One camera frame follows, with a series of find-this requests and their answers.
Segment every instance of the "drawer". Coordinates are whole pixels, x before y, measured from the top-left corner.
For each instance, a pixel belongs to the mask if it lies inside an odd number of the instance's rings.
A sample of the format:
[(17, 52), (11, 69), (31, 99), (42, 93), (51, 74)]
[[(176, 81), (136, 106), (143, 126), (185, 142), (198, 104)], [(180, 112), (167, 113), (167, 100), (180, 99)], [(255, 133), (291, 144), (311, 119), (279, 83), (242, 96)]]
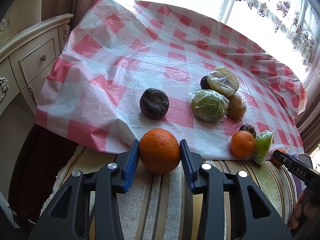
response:
[(20, 92), (14, 79), (9, 59), (0, 64), (0, 115)]
[(9, 59), (20, 90), (59, 54), (58, 28), (41, 34), (12, 53)]
[(37, 105), (36, 102), (40, 96), (44, 81), (47, 75), (52, 70), (53, 64), (56, 60), (53, 60), (36, 78), (30, 82), (23, 90), (22, 94), (27, 104), (31, 108), (34, 115), (36, 115)]

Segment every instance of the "small orange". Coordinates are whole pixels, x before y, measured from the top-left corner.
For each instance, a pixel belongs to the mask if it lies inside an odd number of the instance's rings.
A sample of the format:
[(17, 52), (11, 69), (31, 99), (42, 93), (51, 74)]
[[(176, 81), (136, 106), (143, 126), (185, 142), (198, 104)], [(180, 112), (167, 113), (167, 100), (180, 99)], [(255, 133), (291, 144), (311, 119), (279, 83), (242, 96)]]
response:
[[(280, 151), (280, 152), (282, 152), (282, 153), (284, 153), (284, 154), (287, 154), (287, 153), (285, 152), (285, 150), (282, 149), (282, 148), (278, 148), (277, 150)], [(276, 160), (273, 158), (273, 156), (271, 156), (271, 162), (272, 162), (273, 165), (276, 166), (276, 167), (281, 167), (281, 166), (282, 166), (282, 163), (276, 161)]]
[(231, 138), (230, 149), (234, 156), (246, 158), (254, 150), (254, 137), (247, 131), (238, 131)]
[(146, 132), (139, 143), (139, 154), (145, 167), (158, 174), (173, 171), (180, 162), (180, 148), (172, 133), (161, 128)]

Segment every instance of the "red and white checkered tablecloth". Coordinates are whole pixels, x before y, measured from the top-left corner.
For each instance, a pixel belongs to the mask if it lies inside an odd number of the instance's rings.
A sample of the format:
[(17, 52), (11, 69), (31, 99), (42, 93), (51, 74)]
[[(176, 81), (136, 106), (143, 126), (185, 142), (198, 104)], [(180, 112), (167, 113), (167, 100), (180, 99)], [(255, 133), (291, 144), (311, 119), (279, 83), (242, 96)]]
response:
[[(247, 103), (241, 122), (205, 123), (192, 114), (188, 92), (216, 66), (238, 78)], [(139, 108), (147, 88), (163, 90), (170, 108), (153, 121)], [(96, 0), (47, 76), (36, 123), (101, 152), (128, 150), (152, 128), (164, 128), (205, 159), (234, 159), (231, 136), (242, 124), (274, 130), (276, 148), (303, 152), (295, 127), (305, 90), (285, 65), (230, 27), (174, 6)]]

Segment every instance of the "beige dresser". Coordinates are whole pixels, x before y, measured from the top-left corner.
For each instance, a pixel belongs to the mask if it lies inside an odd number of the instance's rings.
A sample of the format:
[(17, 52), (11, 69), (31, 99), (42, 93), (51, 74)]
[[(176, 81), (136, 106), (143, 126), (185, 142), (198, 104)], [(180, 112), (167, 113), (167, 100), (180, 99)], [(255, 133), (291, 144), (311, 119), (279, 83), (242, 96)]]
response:
[(0, 191), (5, 198), (16, 159), (35, 123), (44, 80), (64, 48), (72, 17), (40, 22), (0, 46)]

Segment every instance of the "striped cushion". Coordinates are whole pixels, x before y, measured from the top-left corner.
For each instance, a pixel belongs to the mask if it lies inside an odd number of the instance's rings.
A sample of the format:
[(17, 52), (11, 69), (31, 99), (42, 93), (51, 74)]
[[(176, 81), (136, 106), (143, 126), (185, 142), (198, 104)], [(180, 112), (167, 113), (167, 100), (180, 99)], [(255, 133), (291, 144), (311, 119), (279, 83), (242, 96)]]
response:
[[(73, 170), (83, 173), (98, 171), (114, 161), (116, 155), (94, 151), (78, 146), (75, 155), (59, 172), (53, 193), (44, 203), (48, 205), (61, 184)], [(206, 161), (220, 171), (235, 174), (245, 170), (259, 185), (287, 223), (296, 202), (295, 185), (291, 174), (284, 168), (276, 168), (266, 162), (259, 167), (253, 162)], [(118, 207), (124, 239), (196, 239), (202, 206), (202, 195), (192, 195), (185, 186), (181, 164), (170, 174), (152, 174), (138, 163), (132, 188), (127, 194), (118, 194)], [(94, 205), (94, 192), (91, 196)], [(94, 220), (90, 239), (94, 239)], [(230, 205), (225, 192), (225, 239), (230, 239)]]

